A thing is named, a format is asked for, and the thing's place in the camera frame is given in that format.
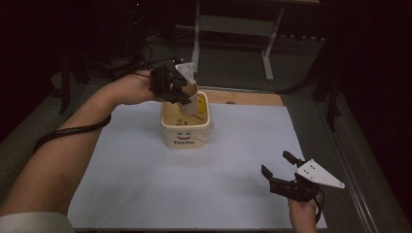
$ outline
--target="white sleeve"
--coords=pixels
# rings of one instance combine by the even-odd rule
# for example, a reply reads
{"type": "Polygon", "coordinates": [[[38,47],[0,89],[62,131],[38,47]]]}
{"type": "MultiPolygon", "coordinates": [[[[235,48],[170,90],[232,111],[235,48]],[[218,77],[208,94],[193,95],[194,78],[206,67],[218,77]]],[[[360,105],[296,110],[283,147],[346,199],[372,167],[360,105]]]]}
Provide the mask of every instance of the white sleeve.
{"type": "Polygon", "coordinates": [[[53,212],[0,216],[1,233],[75,233],[67,216],[53,212]]]}

